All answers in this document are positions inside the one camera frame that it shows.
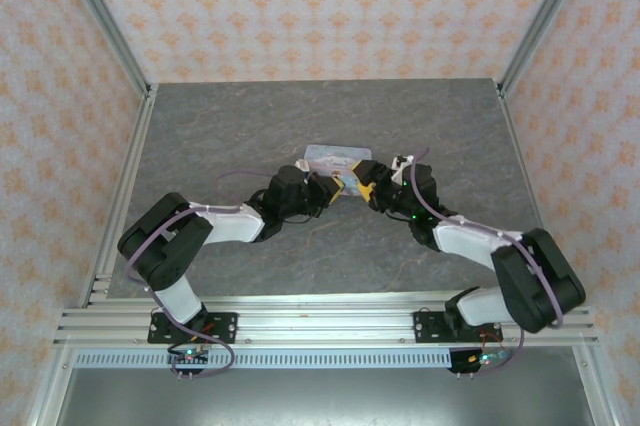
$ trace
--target gray work surface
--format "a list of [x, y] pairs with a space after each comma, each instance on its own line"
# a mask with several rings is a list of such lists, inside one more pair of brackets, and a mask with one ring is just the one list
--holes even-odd
[[[247, 200], [302, 158], [308, 144], [396, 154], [431, 148], [438, 194], [449, 209], [500, 228], [536, 226], [507, 124], [489, 79], [306, 81], [160, 85], [126, 227], [164, 194], [202, 204]], [[187, 276], [197, 294], [268, 295], [455, 290], [492, 286], [480, 265], [417, 244], [406, 224], [341, 197], [309, 223], [286, 224], [260, 244], [205, 246]], [[116, 264], [109, 297], [145, 296]]]
[[163, 370], [80, 369], [58, 426], [588, 426], [571, 348], [525, 349], [500, 372], [232, 370], [176, 381]]

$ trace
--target wall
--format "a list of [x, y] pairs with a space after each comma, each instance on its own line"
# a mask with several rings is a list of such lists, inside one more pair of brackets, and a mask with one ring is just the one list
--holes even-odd
[[80, 297], [138, 94], [82, 0], [0, 0], [0, 421]]
[[640, 418], [640, 0], [566, 0], [509, 98], [545, 225]]
[[152, 82], [500, 78], [542, 0], [107, 0]]

